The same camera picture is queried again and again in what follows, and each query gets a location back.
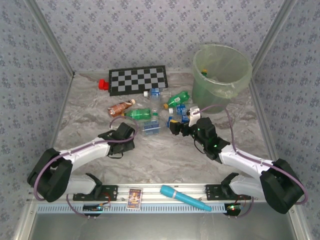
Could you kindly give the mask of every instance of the checkerboard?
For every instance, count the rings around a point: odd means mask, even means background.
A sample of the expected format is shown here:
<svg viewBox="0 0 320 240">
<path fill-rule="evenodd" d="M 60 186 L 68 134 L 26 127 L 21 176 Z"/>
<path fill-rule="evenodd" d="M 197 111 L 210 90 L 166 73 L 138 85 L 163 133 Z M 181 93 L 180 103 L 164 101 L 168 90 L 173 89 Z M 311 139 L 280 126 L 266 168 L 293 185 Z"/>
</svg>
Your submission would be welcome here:
<svg viewBox="0 0 320 240">
<path fill-rule="evenodd" d="M 109 71 L 110 96 L 142 94 L 153 88 L 167 88 L 165 66 L 113 69 Z"/>
</svg>

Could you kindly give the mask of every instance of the playing card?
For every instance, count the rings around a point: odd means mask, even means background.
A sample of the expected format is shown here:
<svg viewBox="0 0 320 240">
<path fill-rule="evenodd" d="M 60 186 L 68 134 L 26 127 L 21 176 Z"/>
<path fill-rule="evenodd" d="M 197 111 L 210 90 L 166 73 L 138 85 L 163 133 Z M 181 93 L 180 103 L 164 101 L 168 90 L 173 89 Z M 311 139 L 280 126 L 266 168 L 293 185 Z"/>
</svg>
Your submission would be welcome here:
<svg viewBox="0 0 320 240">
<path fill-rule="evenodd" d="M 142 189 L 141 188 L 130 188 L 128 202 L 126 205 L 127 209 L 140 209 L 142 199 Z"/>
</svg>

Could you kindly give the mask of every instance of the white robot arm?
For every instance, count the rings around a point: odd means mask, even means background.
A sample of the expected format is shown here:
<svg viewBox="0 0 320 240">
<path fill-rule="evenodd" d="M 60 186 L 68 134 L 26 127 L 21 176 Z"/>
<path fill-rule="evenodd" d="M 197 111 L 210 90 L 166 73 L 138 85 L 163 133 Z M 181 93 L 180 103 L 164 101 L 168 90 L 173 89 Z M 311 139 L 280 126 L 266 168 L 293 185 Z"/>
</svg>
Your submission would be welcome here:
<svg viewBox="0 0 320 240">
<path fill-rule="evenodd" d="M 247 195 L 265 199 L 274 210 L 284 214 L 304 194 L 302 184 L 285 160 L 278 159 L 273 162 L 236 149 L 217 135 L 210 118 L 201 118 L 200 110 L 196 106 L 190 109 L 189 116 L 188 123 L 170 121 L 172 134 L 191 136 L 203 146 L 209 159 L 235 167 L 248 175 L 229 175 L 231 179 L 227 177 L 228 189 L 224 189 L 226 195 Z"/>
<path fill-rule="evenodd" d="M 134 149 L 133 139 L 128 140 L 134 132 L 132 127 L 121 123 L 117 130 L 102 133 L 92 141 L 75 148 L 62 151 L 47 149 L 28 176 L 27 182 L 34 187 L 43 168 L 59 156 L 40 176 L 37 192 L 48 202 L 54 202 L 63 194 L 92 194 L 97 197 L 102 186 L 99 179 L 90 173 L 84 176 L 71 176 L 71 173 L 97 158 L 123 154 Z"/>
</svg>

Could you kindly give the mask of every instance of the wall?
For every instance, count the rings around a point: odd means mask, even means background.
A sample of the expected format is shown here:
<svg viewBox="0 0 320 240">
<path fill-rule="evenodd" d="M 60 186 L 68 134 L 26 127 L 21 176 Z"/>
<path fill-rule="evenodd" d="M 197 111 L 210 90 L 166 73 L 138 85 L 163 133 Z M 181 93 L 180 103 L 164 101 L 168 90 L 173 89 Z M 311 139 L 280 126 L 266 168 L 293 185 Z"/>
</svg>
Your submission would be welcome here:
<svg viewBox="0 0 320 240">
<path fill-rule="evenodd" d="M 199 45 L 253 59 L 283 0 L 38 0 L 75 71 L 190 68 Z"/>
<path fill-rule="evenodd" d="M 0 2 L 0 239 L 12 239 L 69 84 L 23 0 Z"/>
<path fill-rule="evenodd" d="M 305 213 L 320 239 L 320 3 L 299 1 L 258 70 L 256 86 L 276 149 L 310 200 Z"/>
</svg>

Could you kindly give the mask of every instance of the green trash can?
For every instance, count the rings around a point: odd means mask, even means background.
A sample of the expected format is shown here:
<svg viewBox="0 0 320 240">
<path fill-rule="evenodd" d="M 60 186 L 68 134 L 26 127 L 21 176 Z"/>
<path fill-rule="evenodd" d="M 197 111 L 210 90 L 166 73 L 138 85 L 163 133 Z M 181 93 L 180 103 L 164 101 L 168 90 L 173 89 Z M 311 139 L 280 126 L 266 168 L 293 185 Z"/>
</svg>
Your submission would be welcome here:
<svg viewBox="0 0 320 240">
<path fill-rule="evenodd" d="M 200 109 L 213 104 L 227 106 L 231 98 L 248 87 L 252 65 L 242 53 L 229 46 L 203 45 L 193 58 L 192 100 Z M 212 107 L 205 113 L 218 113 L 222 107 Z"/>
</svg>

